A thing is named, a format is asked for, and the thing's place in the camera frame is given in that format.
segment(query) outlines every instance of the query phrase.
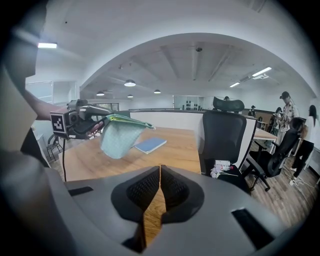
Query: mesh chair back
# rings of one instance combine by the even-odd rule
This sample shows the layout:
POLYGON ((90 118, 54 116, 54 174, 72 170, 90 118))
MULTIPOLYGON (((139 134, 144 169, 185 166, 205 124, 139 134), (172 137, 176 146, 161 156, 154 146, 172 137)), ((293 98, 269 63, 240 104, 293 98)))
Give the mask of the mesh chair back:
POLYGON ((281 144, 276 148, 274 154, 268 162, 267 168, 271 176, 276 176, 281 172, 279 167, 295 144, 298 142, 303 123, 304 120, 300 117, 296 117, 291 120, 290 129, 285 133, 281 144))
POLYGON ((203 114, 205 159, 238 161, 242 138, 247 126, 243 115, 207 111, 203 114))

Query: arched ceiling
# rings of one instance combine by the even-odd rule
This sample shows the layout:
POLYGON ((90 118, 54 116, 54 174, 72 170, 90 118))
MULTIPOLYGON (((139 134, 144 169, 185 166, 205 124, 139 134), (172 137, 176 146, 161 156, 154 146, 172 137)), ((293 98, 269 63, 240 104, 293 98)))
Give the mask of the arched ceiling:
POLYGON ((108 91, 106 97, 125 99, 128 94, 149 97, 158 89, 163 94, 206 96, 214 90, 249 92, 290 84, 311 91, 294 69, 255 44, 225 35, 192 33, 155 39, 120 54, 80 95, 91 99, 98 91, 108 91), (269 66, 269 78, 249 79, 230 88, 269 66), (137 86, 124 86, 128 79, 137 86))
MULTIPOLYGON (((320 95, 308 42, 271 0, 54 0, 48 5, 42 39, 55 41, 82 59, 85 68, 78 81, 83 90, 114 68, 121 54, 136 56, 134 51, 146 42, 189 33, 220 34, 260 46, 287 63, 320 95)), ((184 42, 189 48, 197 42, 211 43, 184 42)), ((205 79, 202 73, 211 68, 201 69, 199 79, 205 79)))

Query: headrest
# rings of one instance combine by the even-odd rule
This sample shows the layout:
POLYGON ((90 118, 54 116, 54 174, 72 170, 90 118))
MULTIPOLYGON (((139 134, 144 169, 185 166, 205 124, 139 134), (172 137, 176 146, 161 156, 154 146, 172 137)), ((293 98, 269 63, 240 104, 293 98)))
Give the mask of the headrest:
POLYGON ((222 100, 217 97, 213 98, 213 106, 222 111, 242 111, 245 109, 244 103, 239 100, 222 100))

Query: blue notebook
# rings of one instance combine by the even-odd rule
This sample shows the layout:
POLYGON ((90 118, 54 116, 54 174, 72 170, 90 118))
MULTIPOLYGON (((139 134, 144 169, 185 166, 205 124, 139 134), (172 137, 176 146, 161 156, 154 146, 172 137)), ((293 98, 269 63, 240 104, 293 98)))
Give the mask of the blue notebook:
POLYGON ((149 138, 139 144, 135 145, 135 147, 142 151, 143 153, 149 154, 157 148, 161 147, 163 144, 166 144, 166 140, 162 138, 149 138))

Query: white cubicle partition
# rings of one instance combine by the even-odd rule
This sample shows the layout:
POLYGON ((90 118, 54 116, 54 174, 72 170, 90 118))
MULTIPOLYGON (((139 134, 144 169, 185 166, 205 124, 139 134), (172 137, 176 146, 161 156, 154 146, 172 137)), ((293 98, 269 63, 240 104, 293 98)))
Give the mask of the white cubicle partition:
MULTIPOLYGON (((201 153, 204 146, 205 134, 202 123, 203 113, 192 112, 131 112, 130 117, 139 121, 148 122, 155 127, 175 128, 193 130, 198 151, 201 153)), ((243 160, 247 156, 248 148, 251 144, 255 130, 256 120, 247 118, 246 128, 243 134, 238 161, 234 164, 241 167, 243 160)))

